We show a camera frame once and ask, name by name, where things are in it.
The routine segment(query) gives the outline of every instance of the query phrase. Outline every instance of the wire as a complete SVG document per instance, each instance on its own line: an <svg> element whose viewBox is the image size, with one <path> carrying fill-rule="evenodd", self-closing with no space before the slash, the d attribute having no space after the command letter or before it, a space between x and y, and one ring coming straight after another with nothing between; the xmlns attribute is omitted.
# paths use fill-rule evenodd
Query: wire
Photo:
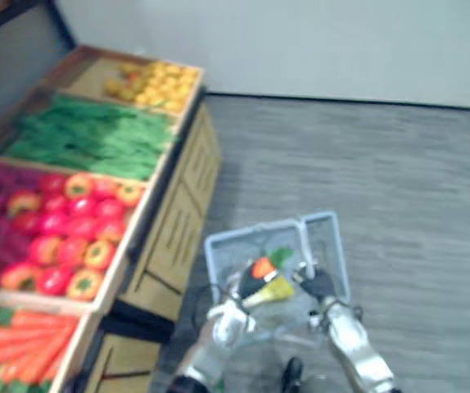
<svg viewBox="0 0 470 393"><path fill-rule="evenodd" d="M195 335L197 337L199 337L200 335L200 330L197 326L197 306L199 305L199 301L201 300L201 298L204 296L204 294L206 293L206 290L210 290L211 288L218 288L222 291L223 295L225 295L226 297L228 297L229 299L233 300L235 303L237 303L237 305L239 306L239 308L241 309L241 311L246 314L246 315L250 315L250 312L246 309L246 307L244 307L244 305L242 304L242 301L241 299L238 299L236 297L234 297L231 293L229 293L229 291L227 291L225 288L221 287L219 284L207 284L203 287L199 287L198 289L198 292L197 292L197 295L195 296L195 302L194 302L194 305L193 305L193 308L192 308L192 316L191 316L191 319L192 319L192 329L193 331L195 332Z"/></svg>

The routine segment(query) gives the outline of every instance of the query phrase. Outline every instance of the green beans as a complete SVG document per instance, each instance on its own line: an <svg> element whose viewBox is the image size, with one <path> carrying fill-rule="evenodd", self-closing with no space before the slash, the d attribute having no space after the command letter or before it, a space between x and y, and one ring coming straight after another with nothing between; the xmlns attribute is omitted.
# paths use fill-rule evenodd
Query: green beans
<svg viewBox="0 0 470 393"><path fill-rule="evenodd" d="M166 115L62 95L15 126L5 156L138 180L150 178L172 139Z"/></svg>

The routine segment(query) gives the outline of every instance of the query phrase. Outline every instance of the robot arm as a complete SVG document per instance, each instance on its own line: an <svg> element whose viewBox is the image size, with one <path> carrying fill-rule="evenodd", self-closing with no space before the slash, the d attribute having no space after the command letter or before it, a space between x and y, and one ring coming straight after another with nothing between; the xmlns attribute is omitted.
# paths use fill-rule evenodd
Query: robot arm
<svg viewBox="0 0 470 393"><path fill-rule="evenodd" d="M319 270L315 279L302 278L301 286L319 300L319 322L354 391L401 393L395 388L393 373L386 362L371 346L360 316L337 300L327 274ZM255 320L236 298L215 306L208 313L198 341L184 356L168 393L212 392L231 354L244 336L254 330Z"/></svg>
<svg viewBox="0 0 470 393"><path fill-rule="evenodd" d="M208 313L197 342L184 355L168 393L207 393L219 383L224 366L255 320L228 299Z"/></svg>
<svg viewBox="0 0 470 393"><path fill-rule="evenodd" d="M324 301L323 326L335 358L358 393L395 393L395 380L386 361L372 347L356 313L335 298Z"/></svg>

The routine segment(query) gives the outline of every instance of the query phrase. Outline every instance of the produce display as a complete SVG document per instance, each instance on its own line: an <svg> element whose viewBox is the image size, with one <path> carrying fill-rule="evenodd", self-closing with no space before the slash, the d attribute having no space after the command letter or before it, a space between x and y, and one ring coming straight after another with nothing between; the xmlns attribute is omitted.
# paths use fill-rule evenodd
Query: produce display
<svg viewBox="0 0 470 393"><path fill-rule="evenodd" d="M143 188L0 165L0 287L90 301Z"/></svg>
<svg viewBox="0 0 470 393"><path fill-rule="evenodd" d="M0 393L47 393L78 321L0 309Z"/></svg>
<svg viewBox="0 0 470 393"><path fill-rule="evenodd" d="M140 106L159 106L173 114L180 113L197 81L197 68L153 61L145 66L123 63L124 80L109 79L104 93Z"/></svg>
<svg viewBox="0 0 470 393"><path fill-rule="evenodd" d="M166 115L62 95L14 125L5 156L138 180L151 177L172 139Z"/></svg>

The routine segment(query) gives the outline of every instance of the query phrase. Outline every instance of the orange carrot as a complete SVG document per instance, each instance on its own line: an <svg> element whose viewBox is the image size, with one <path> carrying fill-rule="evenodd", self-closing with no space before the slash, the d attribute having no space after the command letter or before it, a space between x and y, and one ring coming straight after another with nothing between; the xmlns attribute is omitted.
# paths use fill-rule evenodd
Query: orange carrot
<svg viewBox="0 0 470 393"><path fill-rule="evenodd" d="M47 347L50 340L33 340L24 343L14 344L12 346L0 347L0 364L17 359L36 350L42 350Z"/></svg>
<svg viewBox="0 0 470 393"><path fill-rule="evenodd" d="M26 354L9 362L4 369L4 374L2 375L4 383L12 383L15 381L22 368L27 367L34 356L36 356L36 353Z"/></svg>
<svg viewBox="0 0 470 393"><path fill-rule="evenodd" d="M58 372L59 367L61 366L62 360L64 359L64 356L66 355L66 351L68 349L67 347L68 342L66 342L66 346L64 347L63 350L61 350L56 358L53 360L51 365L47 368L46 372L42 377L40 378L40 383L44 383L47 381L52 381L55 379L56 373Z"/></svg>
<svg viewBox="0 0 470 393"><path fill-rule="evenodd" d="M27 328L27 327L2 327L0 326L0 346L8 346L18 342L25 342L31 340L42 340L44 338L51 338L59 331L59 328Z"/></svg>
<svg viewBox="0 0 470 393"><path fill-rule="evenodd" d="M251 269L251 275L253 278L261 279L266 277L268 274L274 272L275 266L272 265L267 256L263 256L259 260L256 260Z"/></svg>
<svg viewBox="0 0 470 393"><path fill-rule="evenodd" d="M28 367L23 368L18 375L18 380L23 383L38 383L48 366L55 359L62 347L73 334L74 327L64 327L52 340L38 352L28 363Z"/></svg>
<svg viewBox="0 0 470 393"><path fill-rule="evenodd" d="M27 328L62 328L65 325L74 326L76 323L76 317L32 313L24 310L16 311L11 319L12 326Z"/></svg>

